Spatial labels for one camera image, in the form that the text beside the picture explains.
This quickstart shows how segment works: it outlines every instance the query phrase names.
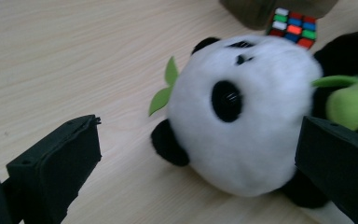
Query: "white plush fur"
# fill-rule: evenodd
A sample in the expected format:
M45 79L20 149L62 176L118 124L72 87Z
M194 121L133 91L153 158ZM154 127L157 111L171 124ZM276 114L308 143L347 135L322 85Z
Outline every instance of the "white plush fur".
M248 49L226 48L246 40ZM253 57L236 65L238 55ZM176 81L168 118L190 165L218 188L256 196L283 186L295 170L303 116L309 114L319 64L303 48L279 37L245 35L196 52ZM241 90L243 109L226 123L213 112L213 86Z

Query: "green bamboo leaf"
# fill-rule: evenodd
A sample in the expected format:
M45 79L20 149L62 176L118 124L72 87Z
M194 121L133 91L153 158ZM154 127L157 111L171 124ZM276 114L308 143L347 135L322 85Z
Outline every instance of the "green bamboo leaf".
M358 83L358 77L331 76L321 77L312 82L314 87L348 87Z
M176 68L175 60L173 57L167 63L167 67L165 68L165 81L169 86L173 86L176 79L178 78L178 69Z
M172 87L162 89L156 93L149 107L149 116L164 107L170 100Z

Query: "green plush toy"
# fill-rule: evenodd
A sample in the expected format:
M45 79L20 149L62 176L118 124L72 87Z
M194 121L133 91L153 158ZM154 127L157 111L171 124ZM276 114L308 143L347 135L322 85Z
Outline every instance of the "green plush toy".
M358 77L322 77L312 83L316 87L347 88L335 91L327 100L327 117L353 131L358 130Z

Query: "green sticker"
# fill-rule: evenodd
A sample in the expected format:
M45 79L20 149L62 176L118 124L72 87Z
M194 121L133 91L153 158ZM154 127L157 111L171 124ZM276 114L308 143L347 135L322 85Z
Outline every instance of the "green sticker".
M274 16L274 20L275 20L275 21L287 22L287 17L282 16L282 15L275 15L275 16Z
M316 33L309 30L304 30L302 35L308 39L316 39Z

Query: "wooden table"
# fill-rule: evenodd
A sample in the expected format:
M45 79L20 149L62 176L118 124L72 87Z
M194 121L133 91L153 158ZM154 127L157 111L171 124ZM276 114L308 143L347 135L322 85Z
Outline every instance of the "wooden table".
M312 51L358 31L358 0L318 20ZM0 179L5 165L69 119L96 114L102 161L63 223L312 223L281 194L238 198L157 156L147 109L207 36L262 34L217 0L0 0Z

